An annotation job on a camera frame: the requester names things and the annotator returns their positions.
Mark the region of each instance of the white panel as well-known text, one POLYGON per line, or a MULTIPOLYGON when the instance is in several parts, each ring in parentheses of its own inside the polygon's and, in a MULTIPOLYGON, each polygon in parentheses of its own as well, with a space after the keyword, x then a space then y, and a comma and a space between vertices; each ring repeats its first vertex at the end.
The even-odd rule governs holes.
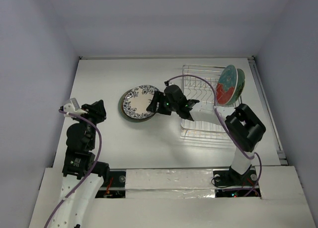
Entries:
MULTIPOLYGON (((244 70, 244 103, 251 107, 268 130, 271 129, 245 58, 81 60, 71 97, 76 97, 79 104, 104 100, 107 120, 98 124, 103 137, 100 161, 108 162, 113 169, 230 166, 235 152, 231 141, 220 146, 217 142, 198 144, 184 140, 180 137, 180 118, 176 114, 157 114, 146 122, 131 123, 118 112, 118 100, 124 92, 143 84, 164 90, 163 82, 180 75, 183 64, 234 64, 244 70)), ((180 85, 181 79, 176 79, 174 83, 180 85)), ((66 151, 66 131, 72 123, 69 118, 64 122, 54 162, 54 166, 61 169, 66 151)), ((276 144, 272 133, 264 134, 256 148, 264 165, 280 165, 276 144)))
POLYGON ((81 56, 250 56, 288 0, 51 1, 81 56))
POLYGON ((126 189, 211 189, 212 169, 129 169, 126 189))
POLYGON ((128 190, 129 199, 193 199, 215 198, 215 190, 128 190))
MULTIPOLYGON (((262 182, 271 183, 273 173, 280 174, 277 190, 292 194, 293 186, 299 186, 295 170, 288 171, 276 166, 264 169, 262 182)), ((38 200, 29 228, 43 227, 57 203, 62 174, 58 169, 48 168, 42 181, 38 200)), ((261 187, 269 196, 273 189, 261 187)), ((215 199, 95 199, 87 224, 89 227, 132 228, 315 228, 306 200, 302 196, 215 199)))
POLYGON ((259 180, 262 198, 272 199, 296 199, 304 198, 304 192, 294 167, 281 166, 263 167, 263 173, 259 180))

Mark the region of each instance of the blue floral plate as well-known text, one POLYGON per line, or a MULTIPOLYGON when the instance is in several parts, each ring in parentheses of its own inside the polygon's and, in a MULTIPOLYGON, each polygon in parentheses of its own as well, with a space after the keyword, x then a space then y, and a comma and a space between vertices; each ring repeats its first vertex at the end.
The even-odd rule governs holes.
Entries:
POLYGON ((146 108, 156 91, 158 89, 152 85, 141 85, 125 92, 118 103, 120 113, 131 122, 143 122, 150 119, 155 114, 148 112, 146 108))

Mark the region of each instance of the screw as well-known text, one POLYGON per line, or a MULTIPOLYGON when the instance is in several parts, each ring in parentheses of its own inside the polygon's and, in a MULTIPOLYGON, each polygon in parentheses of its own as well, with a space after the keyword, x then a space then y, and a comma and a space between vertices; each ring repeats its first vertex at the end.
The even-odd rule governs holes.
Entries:
POLYGON ((125 182, 126 181, 126 177, 125 176, 120 176, 119 177, 119 182, 125 182))
POLYGON ((252 174, 252 175, 250 176, 250 178, 252 179, 252 181, 256 181, 256 180, 257 180, 256 174, 252 174))
POLYGON ((214 176, 214 181, 216 181, 216 182, 221 181, 221 176, 220 176, 219 174, 216 174, 216 175, 214 176))

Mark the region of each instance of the red wire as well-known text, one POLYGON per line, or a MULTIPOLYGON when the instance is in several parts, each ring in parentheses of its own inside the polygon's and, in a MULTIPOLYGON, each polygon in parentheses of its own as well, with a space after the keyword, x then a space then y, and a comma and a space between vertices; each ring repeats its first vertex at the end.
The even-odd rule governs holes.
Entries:
POLYGON ((109 181, 109 184, 108 184, 107 188, 106 188, 106 192, 105 192, 104 196, 108 194, 108 189, 110 188, 110 186, 111 186, 113 180, 114 180, 114 178, 112 177, 112 178, 110 179, 110 181, 109 181))
POLYGON ((254 186, 254 183, 252 183, 252 181, 248 178, 247 181, 252 184, 252 186, 254 186))

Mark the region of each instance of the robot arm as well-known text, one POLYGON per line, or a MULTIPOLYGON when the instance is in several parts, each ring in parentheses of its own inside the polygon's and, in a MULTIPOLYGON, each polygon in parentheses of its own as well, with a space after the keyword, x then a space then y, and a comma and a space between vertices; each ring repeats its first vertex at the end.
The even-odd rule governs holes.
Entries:
POLYGON ((72 98, 60 108, 60 112, 79 123, 67 130, 60 202, 45 228, 82 228, 96 193, 103 183, 109 181, 109 165, 94 161, 95 155, 91 152, 95 148, 96 125, 106 119, 106 111, 102 100, 80 108, 76 99, 72 98))
POLYGON ((227 133, 240 147, 236 149, 228 176, 223 178, 232 185, 241 185, 244 182, 251 167, 251 159, 248 157, 253 156, 255 146, 266 131, 263 123, 247 105, 240 104, 233 108, 203 104, 199 100, 187 100, 177 85, 167 86, 164 92, 157 91, 147 110, 164 115, 171 115, 173 111, 182 119, 218 125, 221 125, 221 118, 225 122, 227 133))

